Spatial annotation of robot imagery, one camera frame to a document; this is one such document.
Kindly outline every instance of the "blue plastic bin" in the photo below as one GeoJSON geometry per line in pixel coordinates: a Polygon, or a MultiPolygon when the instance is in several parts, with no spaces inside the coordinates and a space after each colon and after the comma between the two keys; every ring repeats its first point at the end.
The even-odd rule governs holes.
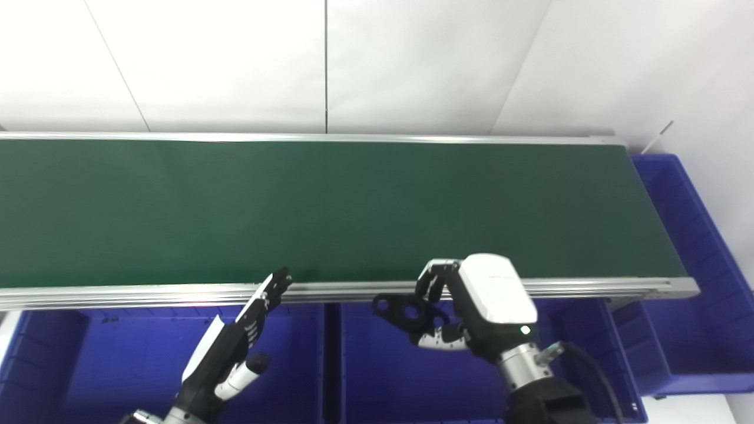
{"type": "MultiPolygon", "coordinates": [[[[164,416],[215,315],[240,307],[24,312],[0,368],[2,424],[116,424],[164,416]]],[[[315,424],[322,418],[323,307],[281,306],[254,350],[266,373],[222,412],[224,424],[315,424]]]]}
{"type": "Polygon", "coordinates": [[[701,294],[613,315],[642,395],[754,390],[754,296],[674,155],[633,163],[701,294]]]}
{"type": "MultiPolygon", "coordinates": [[[[603,300],[538,300],[542,345],[570,340],[602,366],[626,422],[647,417],[615,324],[603,300]]],[[[340,422],[501,421],[507,393],[496,368],[469,352],[438,352],[411,345],[408,336],[371,311],[344,304],[340,422]]],[[[443,309],[452,314],[452,305],[443,309]]],[[[580,387],[598,416],[613,421],[605,391],[589,370],[560,358],[553,372],[580,387]]]]}

